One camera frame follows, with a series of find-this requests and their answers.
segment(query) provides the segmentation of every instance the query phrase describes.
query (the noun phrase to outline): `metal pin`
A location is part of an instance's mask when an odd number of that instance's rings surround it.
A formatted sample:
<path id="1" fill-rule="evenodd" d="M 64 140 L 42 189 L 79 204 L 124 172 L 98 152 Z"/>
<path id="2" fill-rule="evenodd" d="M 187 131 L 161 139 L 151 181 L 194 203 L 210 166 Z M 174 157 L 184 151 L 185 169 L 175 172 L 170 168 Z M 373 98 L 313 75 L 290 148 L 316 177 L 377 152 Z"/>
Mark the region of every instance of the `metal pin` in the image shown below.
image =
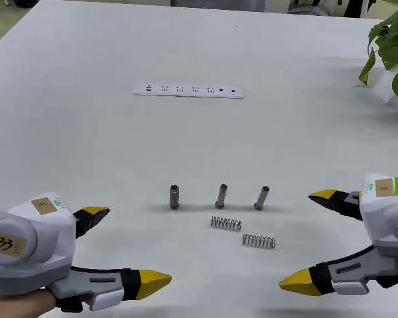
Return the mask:
<path id="1" fill-rule="evenodd" d="M 259 194 L 258 200 L 255 202 L 253 207 L 257 211 L 261 211 L 264 208 L 264 202 L 265 199 L 267 198 L 267 194 L 269 193 L 270 188 L 267 186 L 264 186 L 263 189 L 261 190 L 261 193 Z"/>
<path id="2" fill-rule="evenodd" d="M 222 210 L 224 208 L 224 199 L 226 198 L 227 185 L 222 184 L 220 186 L 220 192 L 218 193 L 217 202 L 215 202 L 215 208 Z"/>
<path id="3" fill-rule="evenodd" d="M 177 210 L 178 206 L 178 199 L 180 197 L 180 190 L 176 184 L 170 186 L 170 208 L 172 210 Z"/>

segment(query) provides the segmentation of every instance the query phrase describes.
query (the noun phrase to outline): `human hand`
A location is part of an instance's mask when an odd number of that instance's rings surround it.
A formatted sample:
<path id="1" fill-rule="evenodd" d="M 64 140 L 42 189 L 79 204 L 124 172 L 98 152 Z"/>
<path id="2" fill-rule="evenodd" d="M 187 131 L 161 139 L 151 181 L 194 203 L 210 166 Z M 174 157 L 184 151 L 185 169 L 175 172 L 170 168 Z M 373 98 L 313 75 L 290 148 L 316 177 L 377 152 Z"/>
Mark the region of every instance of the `human hand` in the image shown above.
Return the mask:
<path id="1" fill-rule="evenodd" d="M 56 298 L 48 290 L 0 297 L 0 318 L 38 318 L 55 307 Z"/>

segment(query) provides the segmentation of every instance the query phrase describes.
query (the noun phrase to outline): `compression spring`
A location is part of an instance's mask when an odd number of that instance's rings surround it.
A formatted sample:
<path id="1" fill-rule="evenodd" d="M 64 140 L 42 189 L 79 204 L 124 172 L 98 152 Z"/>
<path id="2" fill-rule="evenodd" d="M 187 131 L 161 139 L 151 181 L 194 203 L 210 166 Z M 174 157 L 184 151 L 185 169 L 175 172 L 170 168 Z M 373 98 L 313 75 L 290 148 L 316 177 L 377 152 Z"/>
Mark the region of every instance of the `compression spring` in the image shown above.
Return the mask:
<path id="1" fill-rule="evenodd" d="M 272 249 L 276 247 L 276 239 L 275 237 L 264 237 L 261 235 L 243 234 L 243 245 Z"/>
<path id="2" fill-rule="evenodd" d="M 170 187 L 170 208 L 172 210 L 177 210 L 178 206 L 180 205 L 178 203 L 178 199 L 180 197 L 180 189 L 176 184 L 173 184 Z"/>
<path id="3" fill-rule="evenodd" d="M 241 221 L 222 217 L 211 217 L 211 227 L 215 227 L 217 229 L 240 231 Z"/>

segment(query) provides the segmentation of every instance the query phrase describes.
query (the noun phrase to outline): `handwritten number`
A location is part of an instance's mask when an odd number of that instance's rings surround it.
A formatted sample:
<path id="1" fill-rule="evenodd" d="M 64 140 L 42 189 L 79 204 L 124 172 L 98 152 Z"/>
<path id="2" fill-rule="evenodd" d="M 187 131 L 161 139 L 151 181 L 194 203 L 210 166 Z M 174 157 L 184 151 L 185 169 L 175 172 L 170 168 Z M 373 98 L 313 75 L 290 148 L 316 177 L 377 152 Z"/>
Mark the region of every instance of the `handwritten number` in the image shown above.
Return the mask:
<path id="1" fill-rule="evenodd" d="M 9 250 L 13 247 L 13 241 L 11 239 L 5 239 L 4 237 L 0 237 L 0 249 L 1 250 Z"/>

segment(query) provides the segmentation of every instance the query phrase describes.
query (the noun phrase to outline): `floor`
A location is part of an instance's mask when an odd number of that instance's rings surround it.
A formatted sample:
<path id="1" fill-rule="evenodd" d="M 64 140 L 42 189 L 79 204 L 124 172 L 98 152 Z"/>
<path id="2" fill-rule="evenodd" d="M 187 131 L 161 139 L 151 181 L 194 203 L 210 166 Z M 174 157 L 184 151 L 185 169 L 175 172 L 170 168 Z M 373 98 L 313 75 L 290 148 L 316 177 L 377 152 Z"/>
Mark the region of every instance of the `floor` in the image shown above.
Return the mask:
<path id="1" fill-rule="evenodd" d="M 163 5 L 167 5 L 169 0 L 88 0 L 88 1 L 100 1 L 100 2 L 118 2 L 118 3 L 134 3 L 134 4 L 156 4 L 161 3 Z M 28 9 L 21 9 L 15 6 L 15 4 L 10 0 L 11 6 L 7 7 L 3 0 L 0 0 L 0 38 L 6 34 L 8 30 L 10 30 L 27 12 Z M 328 4 L 330 7 L 332 0 L 325 0 L 323 4 Z M 395 12 L 398 7 L 394 7 L 392 5 L 388 5 L 382 0 L 377 0 L 376 5 L 374 5 L 370 12 L 369 17 L 374 19 L 385 19 L 393 12 Z"/>

